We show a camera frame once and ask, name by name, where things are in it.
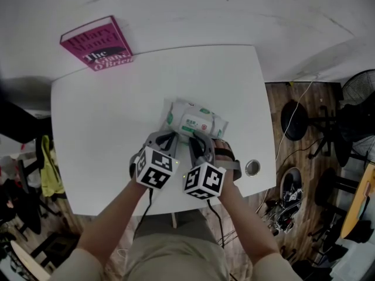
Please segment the beige shirt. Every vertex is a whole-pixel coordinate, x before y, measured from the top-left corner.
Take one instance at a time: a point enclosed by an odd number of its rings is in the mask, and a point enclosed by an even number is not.
[[[224,250],[211,242],[180,235],[153,234],[133,242],[127,255],[127,281],[226,281],[230,280]],[[100,262],[76,249],[56,269],[50,281],[99,281]],[[253,267],[252,280],[301,281],[280,254],[268,255]]]

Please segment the hand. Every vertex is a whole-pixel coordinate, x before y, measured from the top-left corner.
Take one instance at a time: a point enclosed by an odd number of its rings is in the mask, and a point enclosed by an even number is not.
[[[222,148],[227,149],[232,152],[232,149],[230,148],[229,144],[223,140],[215,139],[213,141],[214,148]],[[216,155],[216,160],[225,160],[225,161],[233,161],[230,157],[224,156],[224,155]],[[224,183],[223,183],[223,189],[221,190],[221,196],[228,192],[230,189],[234,187],[233,183],[233,170],[227,170],[224,177]]]

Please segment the book cover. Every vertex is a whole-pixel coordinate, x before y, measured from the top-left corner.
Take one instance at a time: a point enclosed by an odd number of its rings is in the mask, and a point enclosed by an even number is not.
[[[113,16],[64,33],[60,44],[94,71],[133,61],[132,52]]]

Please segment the table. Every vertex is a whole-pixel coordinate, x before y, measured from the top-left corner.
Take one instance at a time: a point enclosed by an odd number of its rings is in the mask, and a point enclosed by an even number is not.
[[[97,215],[129,181],[129,159],[161,125],[168,101],[183,98],[229,121],[224,140],[241,162],[236,181],[243,196],[276,185],[275,147],[265,84],[252,46],[199,46],[137,55],[133,63],[69,74],[52,86],[52,127],[57,159],[71,209]],[[188,148],[179,145],[174,178],[154,192],[148,214],[207,206],[182,193],[190,168]],[[259,161],[254,177],[249,160]],[[212,204],[218,204],[217,198]],[[142,215],[148,194],[134,215]]]
[[[358,184],[354,199],[345,216],[345,221],[341,229],[341,238],[346,238],[358,223],[359,217],[363,212],[367,197],[375,189],[375,166],[368,164],[363,177]]]
[[[11,241],[14,253],[22,262],[25,268],[36,278],[38,281],[47,281],[50,275],[32,258],[24,249],[22,249],[15,241]]]

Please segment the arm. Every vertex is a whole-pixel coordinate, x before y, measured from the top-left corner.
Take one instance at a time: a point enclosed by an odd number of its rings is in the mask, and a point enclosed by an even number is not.
[[[85,227],[77,248],[95,256],[104,267],[146,189],[133,178],[115,200]]]
[[[230,150],[229,145],[225,142],[217,140],[215,145],[218,148]],[[226,156],[217,156],[217,159],[231,160],[223,157]],[[261,218],[250,209],[238,187],[234,185],[233,171],[231,170],[226,173],[219,200],[228,211],[242,247],[253,265],[267,255],[279,253],[278,245],[271,231]]]

